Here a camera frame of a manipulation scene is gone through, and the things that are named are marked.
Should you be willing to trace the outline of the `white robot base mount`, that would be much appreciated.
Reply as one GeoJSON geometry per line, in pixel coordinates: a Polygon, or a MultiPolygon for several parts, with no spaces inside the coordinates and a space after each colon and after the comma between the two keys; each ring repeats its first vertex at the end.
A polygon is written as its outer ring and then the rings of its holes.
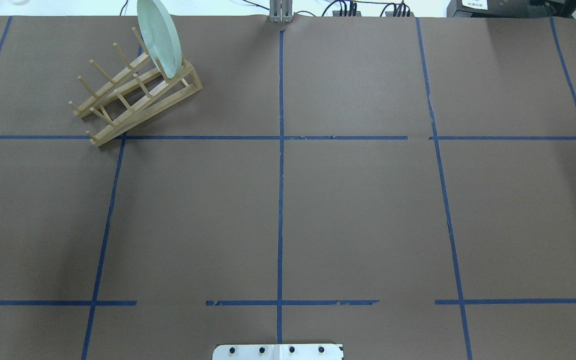
{"type": "Polygon", "coordinates": [[[343,360],[342,344],[222,344],[215,347],[213,360],[343,360]]]}

